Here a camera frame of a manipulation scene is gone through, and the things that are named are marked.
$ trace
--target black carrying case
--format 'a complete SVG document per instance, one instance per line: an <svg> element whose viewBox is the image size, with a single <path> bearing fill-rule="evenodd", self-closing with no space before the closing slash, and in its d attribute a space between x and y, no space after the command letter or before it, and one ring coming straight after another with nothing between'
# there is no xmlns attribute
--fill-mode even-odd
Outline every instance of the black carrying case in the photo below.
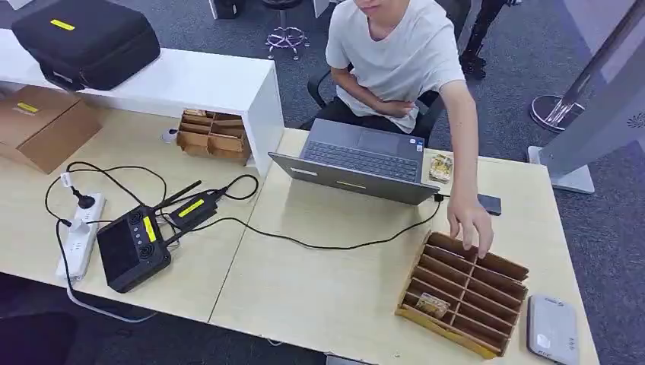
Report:
<svg viewBox="0 0 645 365"><path fill-rule="evenodd" d="M61 0L11 30L45 78L69 91L110 90L160 54L142 13L104 0Z"/></svg>

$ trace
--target gray carpet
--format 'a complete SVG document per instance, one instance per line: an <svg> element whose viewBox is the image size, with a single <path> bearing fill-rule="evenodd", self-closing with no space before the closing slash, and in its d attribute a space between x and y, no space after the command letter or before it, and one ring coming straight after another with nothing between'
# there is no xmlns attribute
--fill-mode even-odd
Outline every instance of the gray carpet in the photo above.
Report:
<svg viewBox="0 0 645 365"><path fill-rule="evenodd" d="M37 0L21 13L46 1ZM275 13L259 2L249 4L247 12L235 21L213 21L204 0L192 2L190 7L179 0L118 2L143 11L162 45L169 48L265 57L263 37L278 22ZM477 10L475 5L469 25ZM0 27L8 27L15 17L16 13L0 2ZM288 17L291 24L307 32L312 43L303 50L300 61L292 60L288 52L276 57L285 124L295 126L316 112L305 84L312 72L325 68L329 12L314 20L313 8L305 2L289 11ZM564 4L544 0L503 9L481 55L488 60L488 77L472 89L480 115L481 154L524 160L527 146L544 145L554 137L528 117L529 101L537 95L564 91L588 61L589 50ZM594 81L583 102L602 86L602 80ZM332 95L329 83L324 94ZM437 123L431 146L450 149L445 119ZM593 337L603 364L645 363L645 281L641 275L645 246L639 239L645 236L645 154L637 144L630 144L589 168L596 194L555 195ZM324 362L321 354L287 345L273 348L263 340L171 316L158 316L123 330L120 323L71 308L61 290L42 284L33 285L12 303L0 316L52 306L79 317L88 335L79 338L75 346L70 360L74 364L92 363L91 359L119 364ZM141 359L139 350L145 348L152 350Z"/></svg>

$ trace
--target man's hand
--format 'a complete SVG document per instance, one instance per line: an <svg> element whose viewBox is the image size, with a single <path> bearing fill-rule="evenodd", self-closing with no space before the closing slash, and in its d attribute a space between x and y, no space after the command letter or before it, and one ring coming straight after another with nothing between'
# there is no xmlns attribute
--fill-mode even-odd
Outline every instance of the man's hand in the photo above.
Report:
<svg viewBox="0 0 645 365"><path fill-rule="evenodd" d="M460 194L458 191L450 196L448 204L448 221L450 236L457 237L459 225L463 230L463 246L468 250L473 244L475 230L479 234L478 255L483 259L493 244L493 227L491 216L479 204L477 195Z"/></svg>
<svg viewBox="0 0 645 365"><path fill-rule="evenodd" d="M381 101L377 104L377 107L374 108L377 112L386 115L393 116L395 118L403 118L407 116L410 111L415 107L415 102L413 101Z"/></svg>

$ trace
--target white display stand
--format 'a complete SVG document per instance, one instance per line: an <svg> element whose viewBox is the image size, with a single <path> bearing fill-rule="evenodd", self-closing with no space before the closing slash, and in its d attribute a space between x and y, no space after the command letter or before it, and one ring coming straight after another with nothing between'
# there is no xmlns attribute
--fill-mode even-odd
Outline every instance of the white display stand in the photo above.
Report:
<svg viewBox="0 0 645 365"><path fill-rule="evenodd" d="M18 10L18 9L22 8L23 6L25 6L25 5L29 4L30 2L32 2L32 0L0 0L0 2L2 2L2 1L8 2L9 5L11 5L11 7L14 10Z"/></svg>
<svg viewBox="0 0 645 365"><path fill-rule="evenodd" d="M10 30L0 30L0 81L57 88ZM90 103L179 118L184 109L242 117L262 176L284 131L275 63L265 59L161 49L159 58L110 91L78 92Z"/></svg>
<svg viewBox="0 0 645 365"><path fill-rule="evenodd" d="M529 161L545 165L554 188L595 192L587 164L645 135L645 40L625 66L564 132Z"/></svg>

